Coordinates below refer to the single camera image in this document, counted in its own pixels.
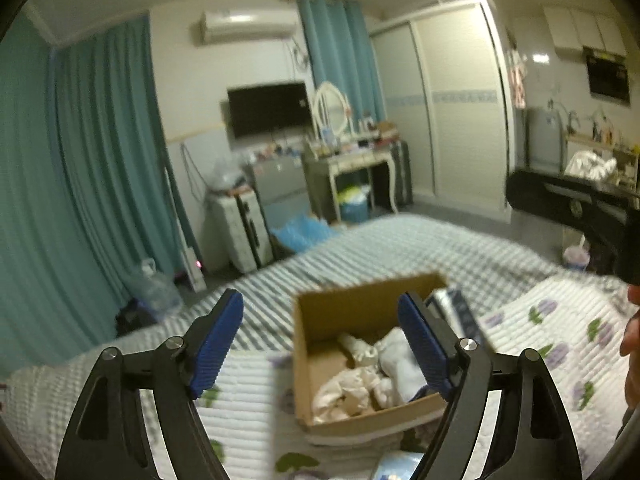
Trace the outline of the person right hand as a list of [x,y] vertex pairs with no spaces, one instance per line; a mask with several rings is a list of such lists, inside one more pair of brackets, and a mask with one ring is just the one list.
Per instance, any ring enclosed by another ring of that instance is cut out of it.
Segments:
[[640,400],[640,311],[628,321],[620,344],[620,355],[628,356],[629,370],[625,382],[625,398],[628,406],[634,410]]

